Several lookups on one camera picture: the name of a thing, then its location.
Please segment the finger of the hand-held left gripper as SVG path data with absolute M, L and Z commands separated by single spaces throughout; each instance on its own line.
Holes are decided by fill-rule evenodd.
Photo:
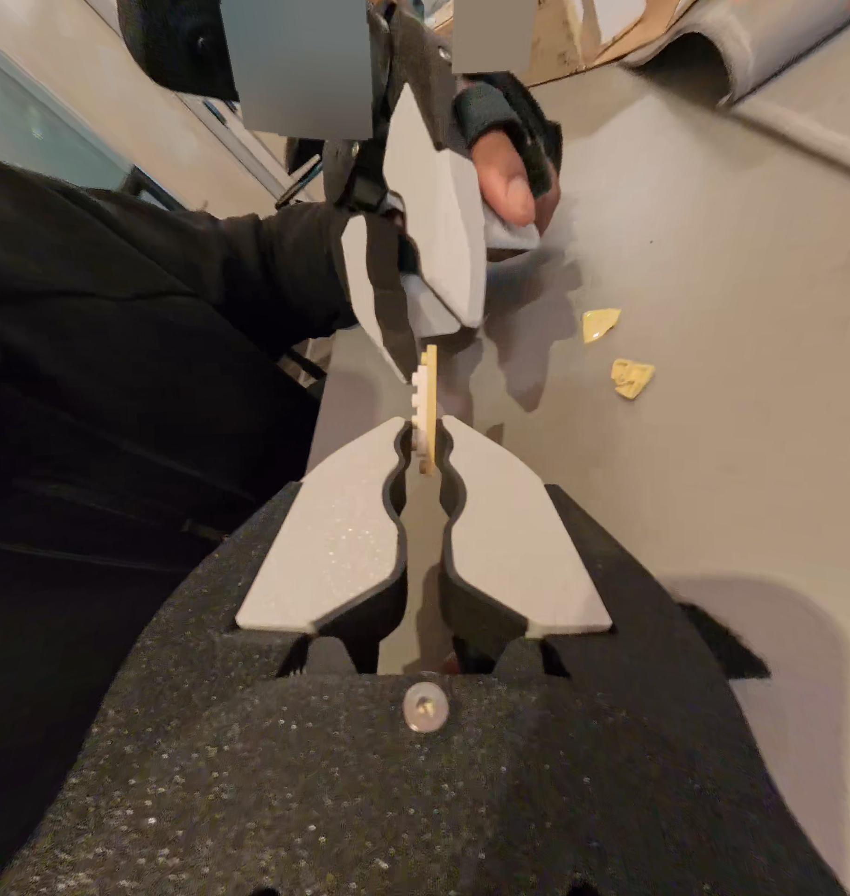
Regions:
M 418 338 L 478 328 L 486 294 L 485 216 L 475 166 L 437 150 L 415 94 L 405 84 L 393 110 L 383 174 L 400 198 L 417 272 L 402 275 Z
M 344 280 L 358 325 L 406 385 L 419 364 L 400 278 L 401 231 L 388 218 L 356 214 L 341 233 Z

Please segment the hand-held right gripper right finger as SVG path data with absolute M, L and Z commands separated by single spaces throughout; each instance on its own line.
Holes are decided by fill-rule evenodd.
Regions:
M 543 479 L 453 416 L 437 425 L 446 515 L 438 592 L 455 669 L 488 673 L 524 639 L 604 635 L 614 623 Z

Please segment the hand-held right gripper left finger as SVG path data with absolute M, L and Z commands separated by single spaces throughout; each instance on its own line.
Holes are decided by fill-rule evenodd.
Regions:
M 243 631 L 342 642 L 375 674 L 403 620 L 408 546 L 400 515 L 412 426 L 394 417 L 325 458 L 300 483 L 236 615 Z

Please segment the tan half-round brick plate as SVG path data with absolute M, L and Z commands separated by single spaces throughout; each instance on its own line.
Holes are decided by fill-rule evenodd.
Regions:
M 429 455 L 419 457 L 419 469 L 424 475 L 435 470 L 436 422 L 437 422 L 437 346 L 428 344 L 425 350 L 429 362 Z

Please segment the long white brick plate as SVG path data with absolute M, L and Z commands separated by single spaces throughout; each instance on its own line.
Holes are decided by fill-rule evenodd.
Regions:
M 429 362 L 426 351 L 421 353 L 410 383 L 412 447 L 420 458 L 426 458 L 429 455 Z

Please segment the person's left forearm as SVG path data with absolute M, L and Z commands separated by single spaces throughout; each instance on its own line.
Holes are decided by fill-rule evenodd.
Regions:
M 351 215 L 300 203 L 273 216 L 215 218 L 150 207 L 143 250 L 276 360 L 358 323 L 341 238 Z

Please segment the grey desk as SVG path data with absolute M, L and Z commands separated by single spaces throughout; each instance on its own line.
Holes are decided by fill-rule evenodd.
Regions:
M 441 342 L 440 397 L 766 660 L 734 690 L 850 891 L 850 172 L 679 74 L 536 89 L 562 202 L 491 273 L 483 329 Z M 618 324 L 584 344 L 600 308 Z M 656 367 L 635 400 L 620 357 Z

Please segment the person's left hand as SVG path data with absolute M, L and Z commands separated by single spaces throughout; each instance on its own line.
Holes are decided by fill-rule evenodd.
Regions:
M 533 195 L 523 159 L 505 132 L 483 134 L 471 147 L 471 159 L 482 197 L 498 217 L 514 227 L 534 225 L 540 235 L 545 234 L 561 197 L 558 175 L 548 158 L 544 161 L 551 187 L 539 198 Z

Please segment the tan wedge plate with clip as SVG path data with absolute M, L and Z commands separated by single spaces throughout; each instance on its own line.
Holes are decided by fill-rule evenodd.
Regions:
M 624 399 L 635 400 L 652 381 L 656 372 L 653 364 L 645 364 L 631 359 L 617 358 L 613 361 L 610 378 L 615 392 Z

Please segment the person's black jacket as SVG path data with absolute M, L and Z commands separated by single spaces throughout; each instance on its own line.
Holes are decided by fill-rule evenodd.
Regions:
M 131 200 L 167 210 L 0 161 L 0 872 L 142 629 L 316 427 L 283 355 L 124 237 Z

